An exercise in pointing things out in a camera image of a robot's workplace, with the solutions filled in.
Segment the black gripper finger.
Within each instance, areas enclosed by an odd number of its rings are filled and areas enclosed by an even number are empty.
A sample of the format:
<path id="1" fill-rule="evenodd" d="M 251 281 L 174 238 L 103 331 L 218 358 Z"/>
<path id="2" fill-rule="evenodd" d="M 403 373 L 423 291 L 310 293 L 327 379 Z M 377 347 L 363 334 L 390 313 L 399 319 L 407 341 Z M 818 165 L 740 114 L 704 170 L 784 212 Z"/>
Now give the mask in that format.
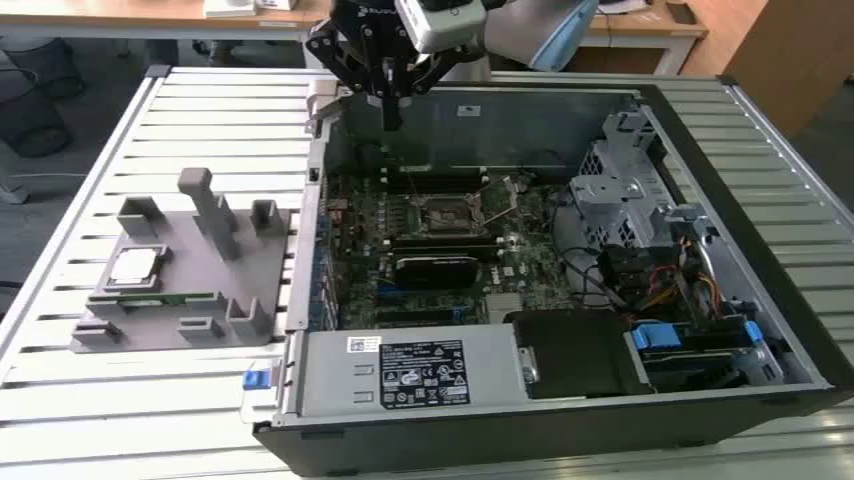
<path id="1" fill-rule="evenodd" d="M 393 58 L 381 59 L 375 48 L 370 46 L 369 60 L 357 59 L 347 39 L 333 24 L 333 19 L 313 30 L 306 46 L 342 83 L 355 93 L 365 93 L 379 103 L 382 127 L 385 130 L 393 130 L 394 95 L 386 69 L 393 65 L 389 63 Z"/>
<path id="2" fill-rule="evenodd" d="M 413 95 L 423 95 L 441 82 L 458 65 L 482 58 L 482 50 L 475 47 L 453 47 L 429 54 L 418 60 L 413 47 L 403 48 L 394 56 L 394 128 L 403 124 L 402 101 Z"/>

